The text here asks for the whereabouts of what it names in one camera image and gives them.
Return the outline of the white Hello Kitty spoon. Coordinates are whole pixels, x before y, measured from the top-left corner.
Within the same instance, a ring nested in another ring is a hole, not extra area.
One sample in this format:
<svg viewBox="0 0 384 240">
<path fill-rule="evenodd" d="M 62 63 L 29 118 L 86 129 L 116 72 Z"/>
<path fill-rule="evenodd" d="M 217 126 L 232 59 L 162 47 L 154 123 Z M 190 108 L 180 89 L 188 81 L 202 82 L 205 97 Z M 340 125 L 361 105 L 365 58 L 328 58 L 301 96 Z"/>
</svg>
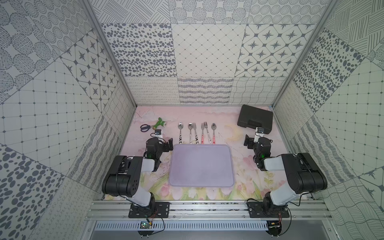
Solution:
<svg viewBox="0 0 384 240">
<path fill-rule="evenodd" d="M 192 123 L 189 123 L 189 124 L 188 124 L 188 129 L 189 129 L 189 132 L 190 132 L 190 140 L 189 140 L 189 143 L 192 144 L 192 143 L 193 143 L 193 138 L 192 138 L 193 124 L 192 124 Z"/>
</svg>

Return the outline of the cow pattern handle fork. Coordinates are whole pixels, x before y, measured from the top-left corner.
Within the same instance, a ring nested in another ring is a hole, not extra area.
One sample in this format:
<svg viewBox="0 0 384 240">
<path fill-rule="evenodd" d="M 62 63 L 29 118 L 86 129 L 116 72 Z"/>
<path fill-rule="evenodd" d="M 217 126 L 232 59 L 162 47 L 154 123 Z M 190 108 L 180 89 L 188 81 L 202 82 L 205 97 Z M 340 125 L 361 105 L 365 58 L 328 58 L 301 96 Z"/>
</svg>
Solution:
<svg viewBox="0 0 384 240">
<path fill-rule="evenodd" d="M 194 130 L 194 133 L 195 133 L 195 142 L 196 142 L 196 144 L 199 144 L 199 138 L 198 138 L 198 134 L 197 134 L 197 125 L 196 125 L 196 123 L 193 123 L 193 130 Z"/>
</svg>

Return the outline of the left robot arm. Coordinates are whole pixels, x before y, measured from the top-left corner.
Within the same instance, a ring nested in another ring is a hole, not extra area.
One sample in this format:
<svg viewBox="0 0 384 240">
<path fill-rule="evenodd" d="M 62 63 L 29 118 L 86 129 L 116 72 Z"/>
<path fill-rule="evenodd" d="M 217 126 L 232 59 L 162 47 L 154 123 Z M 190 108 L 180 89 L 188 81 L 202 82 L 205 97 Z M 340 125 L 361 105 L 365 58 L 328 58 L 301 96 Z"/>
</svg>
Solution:
<svg viewBox="0 0 384 240">
<path fill-rule="evenodd" d="M 172 138 L 166 141 L 152 137 L 146 141 L 146 150 L 142 157 L 116 156 L 103 180 L 103 194 L 123 197 L 135 207 L 153 211 L 155 197 L 140 187 L 140 177 L 144 172 L 156 172 L 162 163 L 161 155 L 173 149 Z"/>
</svg>

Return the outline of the cow pattern handle spoon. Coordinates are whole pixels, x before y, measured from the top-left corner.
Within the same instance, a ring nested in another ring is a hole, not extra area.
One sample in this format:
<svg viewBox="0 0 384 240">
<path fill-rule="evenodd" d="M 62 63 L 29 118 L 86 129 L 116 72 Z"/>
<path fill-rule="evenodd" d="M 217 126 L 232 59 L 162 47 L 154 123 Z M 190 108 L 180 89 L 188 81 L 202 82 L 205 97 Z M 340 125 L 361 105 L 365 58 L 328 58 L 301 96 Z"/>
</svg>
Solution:
<svg viewBox="0 0 384 240">
<path fill-rule="evenodd" d="M 182 122 L 179 122 L 178 129 L 179 129 L 179 144 L 182 144 L 182 129 L 184 127 L 184 124 Z"/>
</svg>

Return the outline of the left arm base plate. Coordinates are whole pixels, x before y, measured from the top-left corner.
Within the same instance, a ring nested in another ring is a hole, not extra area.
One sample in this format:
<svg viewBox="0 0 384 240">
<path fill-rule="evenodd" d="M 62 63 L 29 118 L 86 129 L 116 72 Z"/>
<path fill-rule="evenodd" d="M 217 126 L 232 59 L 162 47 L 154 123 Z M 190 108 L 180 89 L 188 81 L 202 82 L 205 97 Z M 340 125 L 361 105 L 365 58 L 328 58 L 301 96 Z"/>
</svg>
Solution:
<svg viewBox="0 0 384 240">
<path fill-rule="evenodd" d="M 154 204 L 150 204 L 148 207 L 131 205 L 129 218 L 168 218 L 170 205 L 170 202 L 155 202 Z"/>
</svg>

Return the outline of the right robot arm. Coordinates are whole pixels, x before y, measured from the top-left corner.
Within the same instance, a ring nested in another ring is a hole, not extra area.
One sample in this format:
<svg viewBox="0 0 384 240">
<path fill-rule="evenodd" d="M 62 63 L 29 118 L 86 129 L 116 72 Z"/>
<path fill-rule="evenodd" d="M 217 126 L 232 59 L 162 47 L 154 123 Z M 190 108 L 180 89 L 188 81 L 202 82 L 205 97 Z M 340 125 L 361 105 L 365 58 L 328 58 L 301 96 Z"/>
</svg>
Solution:
<svg viewBox="0 0 384 240">
<path fill-rule="evenodd" d="M 263 199 L 263 212 L 283 213 L 288 202 L 299 198 L 303 193 L 325 190 L 328 181 L 309 153 L 281 154 L 271 156 L 272 140 L 265 137 L 245 136 L 244 146 L 254 151 L 254 163 L 264 172 L 282 171 L 287 182 L 277 190 L 268 192 Z"/>
</svg>

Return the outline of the white Hello Kitty fork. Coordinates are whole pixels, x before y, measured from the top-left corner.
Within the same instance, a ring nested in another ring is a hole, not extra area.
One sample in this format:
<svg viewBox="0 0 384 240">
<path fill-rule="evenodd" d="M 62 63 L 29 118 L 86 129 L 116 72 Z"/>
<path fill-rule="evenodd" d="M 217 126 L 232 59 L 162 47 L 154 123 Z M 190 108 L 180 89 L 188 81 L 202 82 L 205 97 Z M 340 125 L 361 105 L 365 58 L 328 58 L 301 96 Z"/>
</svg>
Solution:
<svg viewBox="0 0 384 240">
<path fill-rule="evenodd" d="M 211 138 L 211 135 L 210 135 L 210 133 L 209 133 L 208 123 L 207 123 L 207 122 L 204 122 L 204 127 L 205 127 L 205 130 L 207 131 L 207 135 L 208 135 L 209 143 L 211 144 L 211 143 L 212 143 L 212 138 Z"/>
</svg>

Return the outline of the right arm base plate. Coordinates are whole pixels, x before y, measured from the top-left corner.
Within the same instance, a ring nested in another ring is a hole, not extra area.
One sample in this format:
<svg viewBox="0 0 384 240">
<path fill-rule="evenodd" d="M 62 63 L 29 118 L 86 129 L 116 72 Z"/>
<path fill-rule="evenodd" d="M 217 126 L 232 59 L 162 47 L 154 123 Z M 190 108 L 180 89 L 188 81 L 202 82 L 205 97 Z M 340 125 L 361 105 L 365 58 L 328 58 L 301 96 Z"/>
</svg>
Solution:
<svg viewBox="0 0 384 240">
<path fill-rule="evenodd" d="M 273 204 L 265 204 L 261 202 L 247 202 L 250 218 L 289 218 L 291 214 L 287 206 L 275 206 Z"/>
</svg>

